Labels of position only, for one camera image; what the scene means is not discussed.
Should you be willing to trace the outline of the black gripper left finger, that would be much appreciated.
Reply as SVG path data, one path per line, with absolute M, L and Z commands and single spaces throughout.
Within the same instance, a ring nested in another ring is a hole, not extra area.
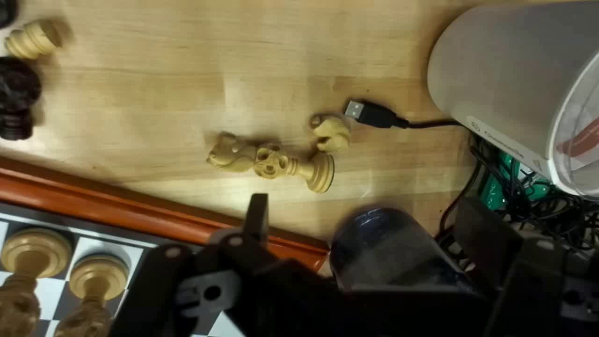
M 191 337 L 194 321 L 176 306 L 191 250 L 159 246 L 149 250 L 129 285 L 127 296 L 110 328 L 110 337 Z

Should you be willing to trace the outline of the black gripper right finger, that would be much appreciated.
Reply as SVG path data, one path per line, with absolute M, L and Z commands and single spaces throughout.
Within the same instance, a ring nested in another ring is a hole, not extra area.
M 247 216 L 243 221 L 243 235 L 258 244 L 264 244 L 267 238 L 267 195 L 254 193 L 247 206 Z

